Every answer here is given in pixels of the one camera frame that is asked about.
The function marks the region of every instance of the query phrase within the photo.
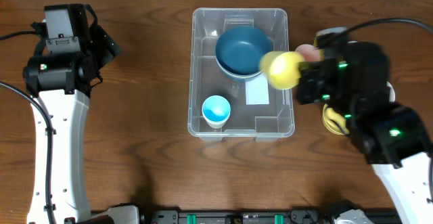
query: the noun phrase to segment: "clear plastic container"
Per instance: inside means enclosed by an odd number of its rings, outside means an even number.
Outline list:
[[[289,137],[295,130],[292,91],[268,85],[269,104],[247,105],[246,83],[224,75],[215,58],[218,38],[234,26],[253,26],[265,32],[274,51],[288,50],[288,19],[282,9],[199,8],[193,13],[188,131],[203,140],[255,137],[271,141]],[[229,120],[213,129],[203,118],[202,104],[211,95],[231,105]]]

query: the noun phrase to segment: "green led indicator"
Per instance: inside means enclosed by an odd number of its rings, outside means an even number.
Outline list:
[[[396,136],[399,136],[400,134],[401,134],[401,132],[398,129],[391,129],[390,130],[391,137],[396,137]]]
[[[347,67],[347,63],[346,62],[340,62],[340,64],[338,64],[339,68],[345,68]]]

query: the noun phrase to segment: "wooden table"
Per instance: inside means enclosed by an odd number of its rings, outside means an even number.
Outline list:
[[[0,35],[30,30],[43,7],[90,3],[123,54],[101,70],[85,132],[93,210],[134,201],[148,209],[287,209],[349,199],[392,208],[379,179],[349,140],[328,132],[315,105],[295,102],[296,131],[272,143],[206,143],[187,131],[191,17],[198,7],[281,7],[290,49],[315,32],[402,16],[433,24],[433,0],[0,0]],[[396,98],[433,132],[433,37],[410,25],[365,28],[353,37],[384,46]],[[22,69],[38,39],[0,42],[0,79],[25,89]],[[30,106],[0,89],[0,220],[25,223],[35,174]]]

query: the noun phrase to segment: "white paper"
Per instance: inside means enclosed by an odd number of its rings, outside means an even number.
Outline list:
[[[268,80],[263,73],[245,82],[245,96],[247,105],[269,104]]]

